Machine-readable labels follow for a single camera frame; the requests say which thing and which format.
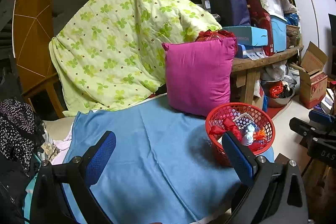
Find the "metal screw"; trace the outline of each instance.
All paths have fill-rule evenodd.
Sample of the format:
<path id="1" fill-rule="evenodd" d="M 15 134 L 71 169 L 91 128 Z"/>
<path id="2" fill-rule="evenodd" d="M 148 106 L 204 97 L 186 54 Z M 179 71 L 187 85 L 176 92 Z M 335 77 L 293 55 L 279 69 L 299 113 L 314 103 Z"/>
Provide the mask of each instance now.
<path id="1" fill-rule="evenodd" d="M 81 161 L 81 159 L 82 158 L 80 156 L 74 156 L 71 161 L 77 164 Z"/>
<path id="2" fill-rule="evenodd" d="M 49 161 L 48 161 L 48 160 L 43 160 L 43 161 L 41 162 L 41 165 L 42 165 L 43 167 L 46 167 L 48 164 L 49 164 Z"/>
<path id="3" fill-rule="evenodd" d="M 294 160 L 290 160 L 290 161 L 289 161 L 289 164 L 290 164 L 291 166 L 293 166 L 293 167 L 296 166 L 296 162 L 295 162 Z"/>
<path id="4" fill-rule="evenodd" d="M 257 160 L 259 160 L 262 164 L 266 162 L 266 158 L 264 156 L 259 156 Z"/>

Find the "pink cloth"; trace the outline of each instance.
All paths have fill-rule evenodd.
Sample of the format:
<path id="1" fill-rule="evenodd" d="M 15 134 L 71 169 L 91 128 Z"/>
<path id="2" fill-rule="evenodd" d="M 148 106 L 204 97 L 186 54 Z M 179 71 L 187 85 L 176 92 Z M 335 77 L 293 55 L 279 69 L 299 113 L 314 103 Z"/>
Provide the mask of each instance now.
<path id="1" fill-rule="evenodd" d="M 207 116 L 230 101 L 230 73 L 235 37 L 166 44 L 168 103 L 173 108 Z"/>
<path id="2" fill-rule="evenodd" d="M 74 123 L 72 123 L 70 132 L 66 136 L 66 138 L 63 141 L 55 141 L 54 140 L 54 145 L 57 146 L 57 148 L 60 150 L 57 156 L 52 160 L 51 164 L 56 165 L 56 164 L 62 164 L 65 156 L 68 153 L 68 150 L 70 148 L 70 144 L 72 141 L 72 126 Z"/>

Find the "red gift box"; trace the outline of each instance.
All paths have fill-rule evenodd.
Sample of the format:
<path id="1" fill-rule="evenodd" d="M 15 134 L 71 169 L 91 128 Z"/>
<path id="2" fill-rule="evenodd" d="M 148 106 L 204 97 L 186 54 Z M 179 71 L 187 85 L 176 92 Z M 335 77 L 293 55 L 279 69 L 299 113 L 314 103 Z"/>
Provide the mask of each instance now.
<path id="1" fill-rule="evenodd" d="M 260 0 L 246 0 L 246 2 L 250 13 L 251 26 L 267 30 L 268 45 L 262 48 L 267 56 L 271 56 L 274 54 L 271 17 L 263 8 Z"/>

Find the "black polka dot fabric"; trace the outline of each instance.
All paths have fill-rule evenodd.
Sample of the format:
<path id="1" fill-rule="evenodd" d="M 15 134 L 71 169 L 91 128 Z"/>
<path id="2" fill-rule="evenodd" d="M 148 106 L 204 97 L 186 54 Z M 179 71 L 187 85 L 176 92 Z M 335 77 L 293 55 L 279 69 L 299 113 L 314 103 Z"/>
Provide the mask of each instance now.
<path id="1" fill-rule="evenodd" d="M 5 99 L 0 103 L 0 113 L 2 114 L 0 115 L 0 151 L 9 160 L 19 160 L 24 172 L 28 174 L 34 143 L 23 138 L 16 127 L 34 134 L 33 110 L 29 104 L 15 99 Z"/>

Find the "light blue fabric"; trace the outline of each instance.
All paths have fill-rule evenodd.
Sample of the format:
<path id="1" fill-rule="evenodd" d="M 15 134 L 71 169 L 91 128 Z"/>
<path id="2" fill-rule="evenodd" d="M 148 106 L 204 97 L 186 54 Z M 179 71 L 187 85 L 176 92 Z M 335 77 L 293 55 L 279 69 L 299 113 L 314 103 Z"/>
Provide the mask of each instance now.
<path id="1" fill-rule="evenodd" d="M 191 223 L 231 200 L 239 179 L 212 156 L 204 117 L 177 112 L 167 96 L 114 112 L 77 114 L 64 159 L 82 156 L 106 130 L 116 147 L 90 187 L 115 224 Z M 264 154 L 274 160 L 273 149 Z M 79 223 L 85 220 L 69 185 L 64 190 Z"/>
<path id="2" fill-rule="evenodd" d="M 39 159 L 38 156 L 35 155 L 35 153 L 33 153 L 33 157 L 35 157 L 39 161 L 39 163 L 41 163 L 41 160 Z M 33 190 L 35 187 L 37 175 L 38 175 L 38 172 L 36 173 L 36 175 L 33 177 L 33 179 L 30 181 L 30 183 L 26 187 L 27 195 L 25 197 L 25 204 L 22 209 L 23 209 L 24 217 L 27 218 L 28 220 L 30 220 L 30 205 L 32 203 Z"/>

